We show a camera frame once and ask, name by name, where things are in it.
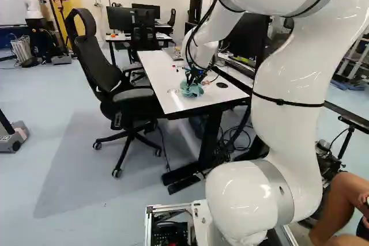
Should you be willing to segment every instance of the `white tabletop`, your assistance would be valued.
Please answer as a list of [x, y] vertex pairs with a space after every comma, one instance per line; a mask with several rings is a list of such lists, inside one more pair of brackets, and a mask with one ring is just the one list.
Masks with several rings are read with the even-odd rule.
[[[168, 35], [160, 33], [160, 32], [156, 33], [156, 39], [157, 40], [173, 40], [172, 37], [169, 37]], [[111, 35], [105, 36], [105, 41], [130, 41], [130, 40], [131, 40], [131, 35], [126, 35], [124, 33], [116, 34], [115, 37], [112, 37]]]
[[[222, 58], [222, 59], [230, 59], [226, 54], [223, 54], [223, 53], [219, 53], [218, 57]], [[220, 64], [221, 64], [221, 61], [219, 63], [216, 63], [217, 67], [221, 71], [223, 71], [224, 73], [226, 73], [229, 76], [233, 77], [234, 79], [237, 79], [238, 81], [245, 84], [249, 88], [253, 88], [254, 80], [251, 79], [249, 76], [246, 76], [246, 75], [242, 74], [241, 72], [231, 68], [230, 66], [227, 66], [227, 65], [220, 66]]]
[[[174, 62], [162, 50], [139, 51], [138, 56], [165, 114], [249, 97], [247, 93], [225, 80], [222, 76], [219, 76], [215, 82], [204, 85], [202, 87], [204, 89], [202, 96], [195, 98], [185, 97], [180, 93], [179, 85], [181, 81], [186, 79], [185, 71], [182, 68], [187, 66], [186, 62], [182, 60]], [[211, 81], [216, 77], [217, 74], [211, 71], [204, 81]], [[225, 83], [228, 87], [224, 89], [219, 88], [216, 85], [218, 82]]]

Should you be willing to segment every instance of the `office chair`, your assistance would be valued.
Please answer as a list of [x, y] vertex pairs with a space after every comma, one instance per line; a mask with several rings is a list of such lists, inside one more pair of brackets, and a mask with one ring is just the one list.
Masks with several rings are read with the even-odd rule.
[[171, 9], [171, 18], [168, 21], [168, 25], [170, 25], [172, 27], [175, 24], [175, 15], [176, 15], [176, 10], [175, 9]]
[[[148, 12], [144, 15], [138, 13], [139, 11], [135, 11], [136, 23], [133, 24], [131, 32], [131, 47], [129, 51], [131, 63], [140, 61], [137, 51], [160, 50], [159, 42], [156, 38], [155, 19], [150, 19]], [[137, 78], [132, 80], [133, 84], [146, 76], [144, 72], [135, 72], [132, 75], [138, 75]]]
[[[74, 17], [79, 15], [85, 25], [85, 35], [78, 36]], [[143, 135], [140, 131], [154, 131], [157, 119], [164, 116], [160, 103], [151, 87], [134, 87], [127, 72], [137, 70], [137, 67], [121, 72], [106, 60], [95, 37], [96, 23], [87, 9], [73, 9], [66, 19], [66, 28], [72, 42], [73, 51], [77, 54], [87, 81], [95, 96], [100, 100], [103, 115], [111, 121], [112, 130], [125, 131], [106, 138], [97, 139], [93, 148], [100, 150], [103, 142], [114, 141], [126, 137], [122, 154], [116, 163], [112, 175], [115, 178], [122, 174], [121, 165], [126, 157], [128, 148], [135, 138], [155, 149], [155, 155], [161, 155], [161, 147]]]

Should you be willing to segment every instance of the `green cloth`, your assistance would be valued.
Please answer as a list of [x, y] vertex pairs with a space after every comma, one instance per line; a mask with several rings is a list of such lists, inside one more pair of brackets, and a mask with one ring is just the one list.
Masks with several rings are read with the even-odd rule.
[[191, 84], [188, 86], [187, 81], [183, 80], [180, 83], [180, 92], [185, 97], [198, 97], [204, 93], [201, 84]]

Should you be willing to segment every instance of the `chair base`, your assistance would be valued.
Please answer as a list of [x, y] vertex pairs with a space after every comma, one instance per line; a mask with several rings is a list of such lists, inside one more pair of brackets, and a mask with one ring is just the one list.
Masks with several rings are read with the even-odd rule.
[[125, 157], [127, 155], [128, 152], [128, 148], [131, 144], [131, 142], [136, 138], [139, 141], [141, 141], [142, 143], [154, 148], [154, 155], [156, 157], [160, 157], [161, 156], [161, 146], [159, 146], [158, 144], [148, 140], [147, 138], [145, 138], [143, 135], [140, 135], [138, 132], [143, 131], [143, 130], [150, 130], [150, 128], [152, 128], [152, 122], [146, 123], [143, 126], [139, 126], [137, 128], [132, 128], [131, 130], [127, 130], [127, 131], [123, 131], [120, 132], [118, 134], [114, 134], [111, 135], [110, 137], [106, 137], [106, 138], [98, 138], [97, 140], [95, 140], [94, 144], [93, 144], [93, 148], [95, 150], [100, 150], [102, 148], [102, 143], [103, 142], [109, 142], [109, 141], [116, 141], [117, 139], [120, 138], [127, 138], [126, 143], [124, 145], [124, 148], [122, 150], [122, 154], [119, 157], [118, 162], [116, 163], [113, 171], [111, 172], [111, 175], [114, 178], [119, 178], [122, 175], [122, 169], [121, 166], [125, 160]]

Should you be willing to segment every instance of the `person's leg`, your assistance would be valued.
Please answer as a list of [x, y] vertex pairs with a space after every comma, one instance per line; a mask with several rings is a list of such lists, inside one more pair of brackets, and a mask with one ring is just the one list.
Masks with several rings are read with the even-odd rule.
[[369, 242], [351, 234], [332, 237], [325, 246], [369, 246]]
[[359, 201], [359, 195], [369, 192], [369, 182], [354, 174], [338, 174], [330, 184], [330, 192], [324, 203], [321, 218], [309, 237], [315, 246], [324, 245], [351, 219], [355, 207], [369, 218], [369, 209]]

